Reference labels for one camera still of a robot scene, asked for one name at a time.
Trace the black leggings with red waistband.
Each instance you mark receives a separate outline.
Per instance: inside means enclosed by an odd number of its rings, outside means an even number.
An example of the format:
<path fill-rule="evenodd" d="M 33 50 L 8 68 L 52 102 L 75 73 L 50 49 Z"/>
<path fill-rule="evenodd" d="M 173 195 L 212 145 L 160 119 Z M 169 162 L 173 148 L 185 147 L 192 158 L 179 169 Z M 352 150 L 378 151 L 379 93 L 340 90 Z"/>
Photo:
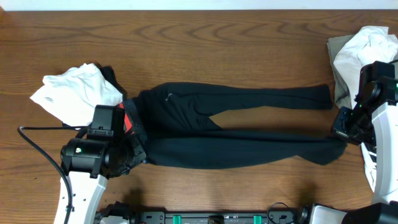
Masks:
<path fill-rule="evenodd" d="M 329 110 L 328 86 L 245 89 L 204 83 L 164 83 L 124 100 L 127 130 L 134 133 L 146 162 L 188 169 L 228 169 L 299 156 L 327 165 L 346 143 L 336 138 L 223 129 L 211 117 L 227 110 L 270 106 Z"/>

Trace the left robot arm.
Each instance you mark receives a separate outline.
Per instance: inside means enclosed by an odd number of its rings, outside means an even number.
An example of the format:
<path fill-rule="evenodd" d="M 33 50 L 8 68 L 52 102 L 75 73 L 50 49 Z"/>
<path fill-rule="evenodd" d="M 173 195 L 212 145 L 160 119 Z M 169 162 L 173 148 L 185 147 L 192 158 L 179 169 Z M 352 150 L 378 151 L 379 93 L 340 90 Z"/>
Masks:
<path fill-rule="evenodd" d="M 91 126 L 64 145 L 60 157 L 65 178 L 55 223 L 140 222 L 126 203 L 114 202 L 97 211 L 108 180 L 127 175 L 146 158 L 122 105 L 96 106 Z"/>

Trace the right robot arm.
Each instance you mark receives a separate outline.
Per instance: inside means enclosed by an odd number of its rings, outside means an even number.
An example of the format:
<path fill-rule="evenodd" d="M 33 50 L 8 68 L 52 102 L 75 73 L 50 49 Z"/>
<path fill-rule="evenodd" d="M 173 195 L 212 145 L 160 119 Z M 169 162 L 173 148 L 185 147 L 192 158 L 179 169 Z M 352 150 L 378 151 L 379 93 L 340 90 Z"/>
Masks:
<path fill-rule="evenodd" d="M 332 133 L 376 149 L 376 184 L 367 207 L 344 212 L 314 205 L 309 223 L 397 223 L 397 78 L 396 61 L 375 61 L 360 71 L 353 109 L 342 107 Z"/>

